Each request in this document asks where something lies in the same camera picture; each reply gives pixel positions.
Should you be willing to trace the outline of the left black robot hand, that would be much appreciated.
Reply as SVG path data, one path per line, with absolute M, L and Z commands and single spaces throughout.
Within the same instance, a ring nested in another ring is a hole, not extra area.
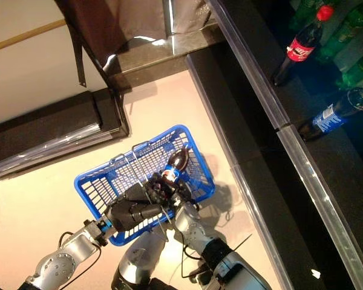
M 113 200 L 104 214 L 117 232 L 123 232 L 133 229 L 145 219 L 157 216 L 168 205 L 169 197 L 164 192 L 136 183 Z

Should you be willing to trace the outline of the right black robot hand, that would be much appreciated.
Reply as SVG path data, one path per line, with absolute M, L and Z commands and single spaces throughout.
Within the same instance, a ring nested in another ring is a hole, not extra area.
M 165 208 L 177 208 L 177 201 L 180 201 L 180 204 L 190 202 L 199 210 L 197 201 L 192 198 L 192 193 L 184 181 L 170 182 L 155 172 L 145 183 L 144 188 L 152 202 L 161 204 Z

